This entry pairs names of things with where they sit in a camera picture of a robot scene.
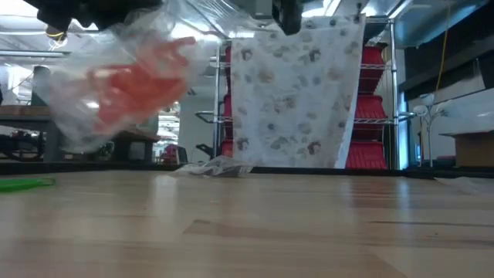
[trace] red object in bag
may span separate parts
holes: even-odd
[[[100,98],[97,114],[100,122],[96,124],[96,130],[105,133],[125,117],[141,122],[187,93],[188,83],[180,73],[188,67],[189,61],[178,51],[195,43],[194,37],[187,37],[145,46],[137,52],[137,63],[133,65],[101,66],[90,70],[87,79]],[[99,73],[110,74],[99,77]]]

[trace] ceiling light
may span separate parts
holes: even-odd
[[[407,8],[411,3],[413,2],[413,0],[405,0],[403,3],[401,3],[401,5],[399,7],[397,7],[390,15],[389,15],[389,18],[390,19],[394,19],[396,18],[397,16],[399,16],[405,8]]]
[[[324,15],[326,16],[333,16],[334,13],[337,11],[338,9],[338,6],[340,5],[341,3],[341,0],[333,0],[331,1],[331,3],[326,6],[326,12],[324,12]]]
[[[35,18],[38,15],[38,9],[23,0],[10,0],[8,4],[2,5],[0,15],[19,15]]]
[[[313,16],[323,16],[325,8],[313,8],[307,12],[302,13],[302,17],[309,18]]]
[[[367,5],[363,10],[362,10],[362,13],[365,14],[365,16],[374,16],[377,14],[377,11],[376,9],[371,6],[371,5]]]
[[[86,105],[91,108],[91,109],[98,109],[100,108],[100,105],[94,101],[86,103]]]

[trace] wooden table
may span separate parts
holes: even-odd
[[[406,178],[57,174],[0,195],[2,277],[492,277],[492,193]]]
[[[65,153],[60,150],[63,136],[50,117],[48,107],[9,105],[0,107],[0,125],[26,129],[31,131],[46,132],[46,149],[43,155],[45,162],[62,161]],[[144,143],[144,161],[153,162],[153,143],[160,137],[156,134],[147,134],[136,127],[129,127],[119,133],[114,139],[115,161],[128,160],[130,144],[132,142]]]

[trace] red storage bin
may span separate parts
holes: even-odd
[[[169,144],[161,154],[163,164],[178,164],[178,146]]]
[[[223,98],[223,102],[225,103],[225,110],[223,116],[231,117],[232,116],[232,95],[230,93],[226,94]]]
[[[380,96],[358,96],[356,119],[387,119]],[[384,126],[381,124],[355,124],[352,139],[381,140]]]
[[[362,64],[384,66],[380,46],[365,46],[362,52]],[[383,76],[384,69],[361,69],[358,85],[359,94],[374,94],[374,91]]]
[[[384,146],[380,142],[351,141],[348,151],[347,169],[386,170]]]
[[[224,117],[232,116],[232,95],[229,93],[223,98],[225,103],[225,110],[223,112]],[[225,139],[233,139],[233,123],[231,121],[226,121],[223,123],[225,128]]]
[[[226,56],[226,62],[227,62],[227,64],[230,64],[230,62],[232,61],[232,47],[231,46],[228,46],[225,49],[225,56]],[[227,66],[225,68],[227,94],[232,93],[232,80],[231,80],[231,77],[230,77],[230,72],[231,71],[232,70],[230,69],[230,66]]]
[[[224,140],[222,142],[222,155],[233,158],[233,140]]]

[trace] black mechanical arm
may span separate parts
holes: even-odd
[[[103,30],[123,22],[127,14],[135,9],[153,8],[162,4],[162,0],[24,1],[39,10],[39,20],[60,32],[67,31],[72,19],[77,19],[83,27],[89,27],[94,23],[99,30]],[[310,1],[312,0],[272,0],[272,17],[287,35],[295,34],[300,30],[302,3]]]

